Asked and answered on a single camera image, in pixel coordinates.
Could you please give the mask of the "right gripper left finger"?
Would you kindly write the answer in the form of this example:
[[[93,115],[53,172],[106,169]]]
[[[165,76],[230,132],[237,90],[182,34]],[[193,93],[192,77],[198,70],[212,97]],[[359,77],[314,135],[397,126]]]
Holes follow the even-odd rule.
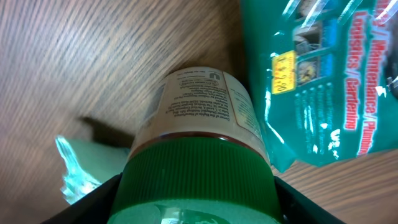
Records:
[[[121,177],[122,174],[115,175],[42,224],[107,223]]]

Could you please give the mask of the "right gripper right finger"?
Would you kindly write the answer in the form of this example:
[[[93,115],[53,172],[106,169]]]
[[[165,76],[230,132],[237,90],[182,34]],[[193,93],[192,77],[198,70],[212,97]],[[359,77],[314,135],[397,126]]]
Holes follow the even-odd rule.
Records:
[[[345,224],[301,194],[281,178],[274,176],[275,187],[285,224]]]

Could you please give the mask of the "light green tissue packet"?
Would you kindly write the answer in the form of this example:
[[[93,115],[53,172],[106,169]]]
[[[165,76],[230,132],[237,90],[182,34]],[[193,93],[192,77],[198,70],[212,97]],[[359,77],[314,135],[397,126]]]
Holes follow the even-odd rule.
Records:
[[[120,174],[130,151],[61,135],[55,138],[55,143],[66,167],[60,190],[70,205]]]

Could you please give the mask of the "green lid jar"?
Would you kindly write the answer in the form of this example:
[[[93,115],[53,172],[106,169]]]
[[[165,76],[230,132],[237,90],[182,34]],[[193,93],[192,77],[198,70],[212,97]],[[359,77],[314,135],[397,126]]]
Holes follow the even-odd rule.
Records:
[[[250,96],[191,67],[160,83],[123,170],[110,223],[282,223]]]

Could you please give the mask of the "green 3M gloves packet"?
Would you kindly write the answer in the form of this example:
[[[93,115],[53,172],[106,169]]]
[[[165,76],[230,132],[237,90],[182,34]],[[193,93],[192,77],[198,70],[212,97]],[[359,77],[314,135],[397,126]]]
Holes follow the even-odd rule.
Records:
[[[396,0],[244,0],[249,87],[271,164],[397,148]]]

